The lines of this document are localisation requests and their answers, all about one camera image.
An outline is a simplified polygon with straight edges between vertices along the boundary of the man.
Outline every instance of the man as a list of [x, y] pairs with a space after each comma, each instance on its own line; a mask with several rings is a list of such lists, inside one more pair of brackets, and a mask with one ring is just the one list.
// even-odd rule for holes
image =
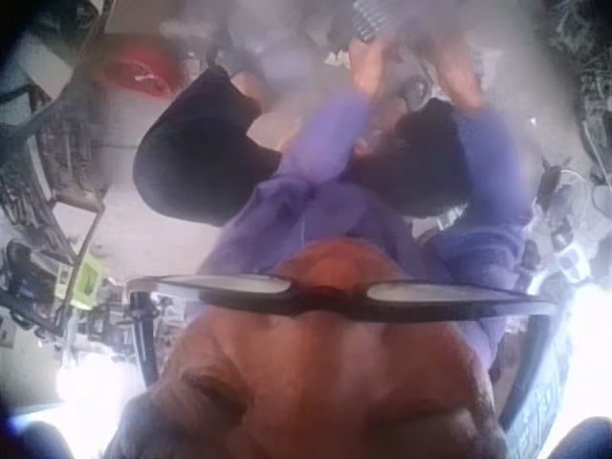
[[[313, 116], [270, 178], [269, 152], [244, 136], [249, 122], [240, 110], [249, 113], [251, 103], [231, 87], [226, 91], [227, 75], [213, 69], [216, 81], [208, 71], [206, 81], [187, 89], [175, 103], [190, 108], [201, 125], [207, 145], [200, 154], [215, 162], [213, 146], [233, 154], [239, 144], [250, 152], [225, 169], [218, 159], [212, 167], [219, 176], [206, 180], [223, 191], [226, 179], [256, 179], [249, 175], [254, 164], [258, 177], [268, 179], [214, 197], [215, 206], [231, 208], [254, 187], [201, 272], [274, 273], [336, 292], [407, 278], [511, 288], [529, 213], [512, 143], [499, 115], [484, 106], [463, 51], [447, 45], [434, 56], [440, 85], [456, 107], [470, 205], [424, 247], [403, 217], [352, 183], [347, 171], [371, 99], [381, 90], [381, 46], [354, 62], [354, 87]], [[205, 105], [188, 107], [199, 84], [217, 91], [208, 92]], [[224, 109], [215, 102], [229, 98], [238, 103], [213, 113], [210, 107]], [[138, 175], [152, 144], [160, 156], [160, 142], [183, 145], [164, 136], [177, 127], [172, 122], [166, 112], [139, 152], [144, 199], [170, 203], [180, 194], [186, 203], [176, 213], [217, 211], [205, 208], [208, 196], [197, 194], [190, 179], [206, 172], [172, 161], [171, 154], [184, 152], [164, 158], [166, 172], [186, 177], [182, 186], [180, 174], [176, 183], [165, 179], [167, 196], [155, 195], [155, 185], [145, 186]], [[189, 314], [160, 380], [126, 408], [107, 457], [505, 457], [487, 372], [503, 319], [381, 324], [329, 312], [272, 317], [214, 305], [196, 305]]]

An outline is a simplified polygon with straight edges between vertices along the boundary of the wrinkled skin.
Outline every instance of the wrinkled skin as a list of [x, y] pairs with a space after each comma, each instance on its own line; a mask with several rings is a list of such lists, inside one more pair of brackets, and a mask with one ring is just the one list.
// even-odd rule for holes
[[[346, 290], [404, 275], [350, 239], [308, 246], [274, 272]], [[211, 307], [177, 343], [151, 400], [196, 444], [217, 445], [207, 457], [498, 457], [475, 451], [503, 445], [488, 375], [451, 323]]]

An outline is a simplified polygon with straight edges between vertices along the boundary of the red object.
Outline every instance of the red object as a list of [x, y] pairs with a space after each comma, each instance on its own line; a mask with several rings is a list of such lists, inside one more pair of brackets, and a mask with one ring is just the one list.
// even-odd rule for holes
[[170, 53], [145, 45], [128, 43], [102, 69], [104, 83], [153, 98], [172, 98], [181, 87], [181, 66]]

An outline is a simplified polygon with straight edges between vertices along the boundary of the light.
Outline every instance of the light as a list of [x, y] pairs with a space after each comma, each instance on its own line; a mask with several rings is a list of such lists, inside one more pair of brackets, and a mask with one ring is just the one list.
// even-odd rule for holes
[[60, 368], [55, 384], [66, 404], [52, 424], [75, 459], [98, 457], [104, 451], [125, 404], [142, 391], [136, 367], [101, 354], [87, 354], [79, 366]]
[[612, 292], [595, 284], [574, 296], [568, 333], [573, 354], [560, 412], [539, 454], [546, 458], [567, 433], [587, 418], [612, 418]]

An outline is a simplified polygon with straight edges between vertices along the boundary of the black eyeglass frame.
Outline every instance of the black eyeglass frame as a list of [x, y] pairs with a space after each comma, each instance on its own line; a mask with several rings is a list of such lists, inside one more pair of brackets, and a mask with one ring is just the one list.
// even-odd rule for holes
[[[194, 286], [175, 281], [172, 276], [145, 277], [128, 282], [127, 293], [159, 292], [161, 295], [200, 301], [233, 311], [298, 317], [314, 311], [343, 315], [351, 320], [382, 323], [424, 323], [478, 320], [506, 316], [552, 316], [557, 305], [550, 300], [521, 292], [492, 289], [470, 284], [391, 280], [364, 284], [352, 292], [330, 287], [310, 287], [285, 276], [268, 276], [289, 283], [278, 293], [241, 292], [236, 290]], [[508, 298], [449, 300], [380, 300], [367, 293], [377, 285], [403, 284], [453, 288], [470, 288], [483, 293], [502, 294]]]

